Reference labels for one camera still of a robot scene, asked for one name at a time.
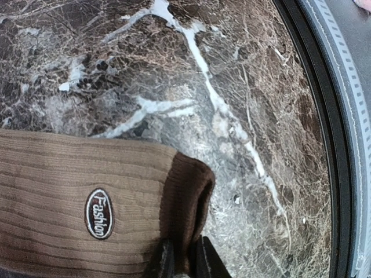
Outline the tan brown sock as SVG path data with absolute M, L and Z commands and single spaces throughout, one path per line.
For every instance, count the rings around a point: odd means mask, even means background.
M 208 165 L 165 145 L 2 130 L 1 268 L 140 277 L 169 239 L 189 274 L 214 185 Z

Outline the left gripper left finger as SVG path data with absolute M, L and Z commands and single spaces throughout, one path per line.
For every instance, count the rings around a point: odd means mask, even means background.
M 157 245 L 147 264 L 144 278 L 173 278 L 174 277 L 174 248 L 169 239 L 162 239 Z

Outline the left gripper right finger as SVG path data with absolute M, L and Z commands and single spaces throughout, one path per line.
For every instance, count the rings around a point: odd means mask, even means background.
M 231 278 L 213 244 L 206 236 L 197 241 L 197 277 Z

